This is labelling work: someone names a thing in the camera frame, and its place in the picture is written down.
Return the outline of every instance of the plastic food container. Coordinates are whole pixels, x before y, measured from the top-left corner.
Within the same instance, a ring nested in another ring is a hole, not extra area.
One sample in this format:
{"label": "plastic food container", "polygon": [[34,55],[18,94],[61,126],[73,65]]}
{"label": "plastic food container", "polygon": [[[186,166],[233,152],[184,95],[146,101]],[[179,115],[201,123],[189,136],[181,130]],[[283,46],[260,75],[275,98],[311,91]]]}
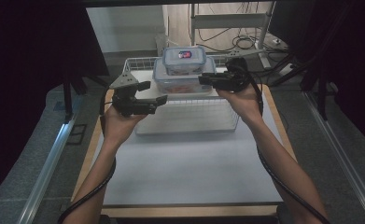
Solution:
{"label": "plastic food container", "polygon": [[[216,73],[214,59],[208,57],[203,68],[204,72]],[[160,92],[172,93],[206,93],[212,90],[212,86],[201,85],[199,75],[169,76],[162,59],[157,59],[153,69],[153,79]]]}
{"label": "plastic food container", "polygon": [[205,50],[201,47],[167,48],[162,63],[170,76],[200,75],[206,63]]}
{"label": "plastic food container", "polygon": [[223,98],[169,100],[135,126],[138,135],[234,132],[239,116]]}

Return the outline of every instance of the black cable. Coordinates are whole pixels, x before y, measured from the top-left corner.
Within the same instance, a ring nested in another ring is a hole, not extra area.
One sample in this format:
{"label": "black cable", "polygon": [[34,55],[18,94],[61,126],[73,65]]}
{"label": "black cable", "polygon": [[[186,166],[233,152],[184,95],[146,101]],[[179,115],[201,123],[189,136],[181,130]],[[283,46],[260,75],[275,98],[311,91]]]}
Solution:
{"label": "black cable", "polygon": [[285,125],[287,126],[285,128],[285,132],[288,133],[288,130],[289,130],[289,122],[288,122],[287,118],[285,117],[285,115],[280,110],[278,110],[278,114],[280,114],[281,115],[281,118],[284,120]]}
{"label": "black cable", "polygon": [[[101,128],[103,130],[103,133],[105,133],[105,109],[104,105],[111,104],[112,102],[105,103],[105,97],[106,93],[109,90],[109,87],[105,88],[104,93],[100,100],[100,121],[101,121]],[[69,206],[59,217],[57,220],[57,223],[61,224],[63,221],[79,206],[84,204],[86,201],[88,201],[90,198],[92,198],[95,194],[97,194],[101,189],[103,189],[106,184],[109,182],[109,180],[112,178],[113,174],[115,173],[116,169],[116,158],[113,160],[112,167],[110,168],[109,174],[106,177],[106,179],[101,182],[95,189],[90,191],[88,194],[86,194],[83,198],[79,199],[77,202]]]}
{"label": "black cable", "polygon": [[258,13],[258,7],[259,7],[259,2],[257,2],[257,9],[255,10],[255,13]]}
{"label": "black cable", "polygon": [[241,3],[241,5],[237,8],[237,10],[235,11],[235,13],[237,13],[238,12],[238,10],[240,10],[240,8],[242,9],[242,12],[244,12],[244,2],[243,3]]}
{"label": "black cable", "polygon": [[248,4],[246,4],[246,13],[248,12],[248,8],[251,2],[248,2]]}
{"label": "black cable", "polygon": [[263,155],[261,154],[259,149],[258,149],[258,154],[264,169],[287,194],[289,194],[296,202],[298,202],[304,208],[306,208],[311,214],[313,214],[313,216],[318,218],[318,220],[321,221],[323,224],[330,224],[330,222],[324,216],[322,216],[322,214],[320,214],[313,206],[311,206],[311,204],[309,204],[307,201],[305,201],[303,198],[301,198],[299,195],[293,192],[287,185],[284,184],[284,182],[282,182],[282,180],[273,172],[271,167],[267,164],[266,160],[263,158]]}
{"label": "black cable", "polygon": [[188,33],[189,33],[189,40],[191,40],[190,34],[190,14],[189,14],[190,4],[188,4]]}
{"label": "black cable", "polygon": [[249,2],[248,6],[249,6],[248,11],[249,11],[249,13],[251,13],[251,9],[252,9],[252,2]]}
{"label": "black cable", "polygon": [[233,46],[233,47],[231,47],[231,48],[229,48],[229,49],[213,49],[213,48],[208,47],[208,46],[203,45],[203,44],[196,44],[196,45],[197,45],[197,46],[202,46],[202,47],[205,47],[205,48],[208,48],[208,49],[212,49],[212,50],[214,50],[214,51],[219,51],[219,52],[222,52],[222,51],[229,51],[229,50],[231,50],[231,49],[234,49],[234,48],[235,48],[235,46]]}
{"label": "black cable", "polygon": [[[249,47],[241,47],[240,45],[239,45],[239,43],[241,42],[241,41],[249,41],[249,42],[251,42],[251,45],[249,46]],[[233,45],[235,46],[235,47],[238,47],[238,48],[240,48],[240,49],[250,49],[250,48],[252,48],[253,46],[254,46],[254,42],[252,42],[252,40],[250,39],[250,38],[247,38],[247,37],[243,37],[243,36],[237,36],[237,37],[235,37],[233,40],[232,40],[232,43],[233,43]]]}
{"label": "black cable", "polygon": [[210,4],[208,4],[208,6],[209,6],[209,9],[211,9],[212,13],[214,13],[214,14],[215,14],[214,9],[212,9],[212,7],[211,7],[211,3],[210,3]]}
{"label": "black cable", "polygon": [[209,37],[209,38],[207,38],[207,39],[203,39],[203,38],[202,38],[202,33],[200,32],[200,29],[198,29],[198,30],[199,30],[199,37],[200,37],[200,39],[202,39],[202,41],[203,41],[203,42],[206,42],[206,41],[208,41],[208,40],[212,40],[212,39],[214,39],[215,37],[217,37],[217,36],[219,36],[219,35],[221,35],[221,34],[226,33],[226,32],[227,32],[227,31],[229,31],[230,29],[231,29],[231,28],[228,28],[228,29],[226,29],[226,30],[224,30],[224,31],[220,32],[219,34],[214,35],[214,36],[211,36],[211,37]]}
{"label": "black cable", "polygon": [[[251,84],[252,87],[255,90],[255,93],[257,94],[258,98],[258,104],[260,107],[260,113],[263,114],[263,101],[262,101],[262,89],[259,89],[258,84],[255,82],[253,77],[251,77]],[[261,154],[259,148],[257,147],[258,155],[260,158],[260,161],[264,167],[264,169],[267,171],[267,173],[270,175],[270,177],[287,193],[289,194],[296,202],[301,204],[304,208],[306,208],[313,216],[315,216],[319,221],[321,221],[323,224],[330,224],[330,222],[322,216],[311,204],[309,204],[307,201],[305,201],[303,198],[301,198],[299,195],[297,195],[293,190],[291,190],[272,170],[272,168],[269,166],[267,161],[264,159],[263,155]]]}
{"label": "black cable", "polygon": [[58,224],[63,223],[63,221],[68,217],[75,209],[77,209],[79,206],[84,204],[86,201],[88,201],[90,198],[92,198],[95,194],[97,194],[101,189],[103,189],[106,184],[109,182],[109,180],[112,178],[112,175],[115,173],[116,169],[116,159],[113,160],[112,167],[110,168],[109,174],[106,177],[106,179],[99,184],[95,189],[90,191],[88,194],[86,194],[83,198],[79,199],[79,201],[75,202],[71,206],[69,206],[59,217],[57,220]]}
{"label": "black cable", "polygon": [[261,82],[261,77],[260,76],[258,76],[258,74],[254,74],[256,77],[257,77],[257,79],[259,80],[259,83],[260,83],[260,95],[262,95],[263,94],[263,83]]}

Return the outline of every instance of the hand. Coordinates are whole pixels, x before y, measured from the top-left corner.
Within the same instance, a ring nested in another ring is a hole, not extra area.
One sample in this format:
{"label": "hand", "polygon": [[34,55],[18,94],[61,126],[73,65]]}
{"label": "hand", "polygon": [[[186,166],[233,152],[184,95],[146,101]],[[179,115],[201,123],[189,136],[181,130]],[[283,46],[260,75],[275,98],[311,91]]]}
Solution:
{"label": "hand", "polygon": [[239,92],[217,90],[217,93],[219,96],[229,101],[233,110],[248,126],[255,121],[262,120],[257,94],[251,84]]}
{"label": "hand", "polygon": [[147,115],[131,115],[123,117],[114,106],[110,106],[105,113],[105,140],[112,149],[117,149],[131,135],[135,125]]}

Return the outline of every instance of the person's left hand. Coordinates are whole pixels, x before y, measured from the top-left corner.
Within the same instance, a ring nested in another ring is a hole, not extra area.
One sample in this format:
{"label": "person's left hand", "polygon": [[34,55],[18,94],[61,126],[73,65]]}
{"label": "person's left hand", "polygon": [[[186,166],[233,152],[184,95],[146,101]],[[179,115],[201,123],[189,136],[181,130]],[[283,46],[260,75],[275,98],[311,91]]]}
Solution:
{"label": "person's left hand", "polygon": [[125,142],[133,131],[135,125],[147,115],[131,115],[123,117],[114,106],[110,106],[105,113],[104,143],[112,149],[117,149]]}

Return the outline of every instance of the black curtain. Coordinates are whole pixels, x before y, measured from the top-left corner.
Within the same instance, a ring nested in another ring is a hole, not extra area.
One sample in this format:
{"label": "black curtain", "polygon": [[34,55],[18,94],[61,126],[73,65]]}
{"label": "black curtain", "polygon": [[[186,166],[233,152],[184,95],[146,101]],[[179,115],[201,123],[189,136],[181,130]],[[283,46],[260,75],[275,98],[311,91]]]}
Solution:
{"label": "black curtain", "polygon": [[63,73],[74,79],[108,75],[86,9],[0,1],[0,183]]}
{"label": "black curtain", "polygon": [[351,4],[326,62],[330,81],[339,89],[336,103],[365,135],[365,1]]}

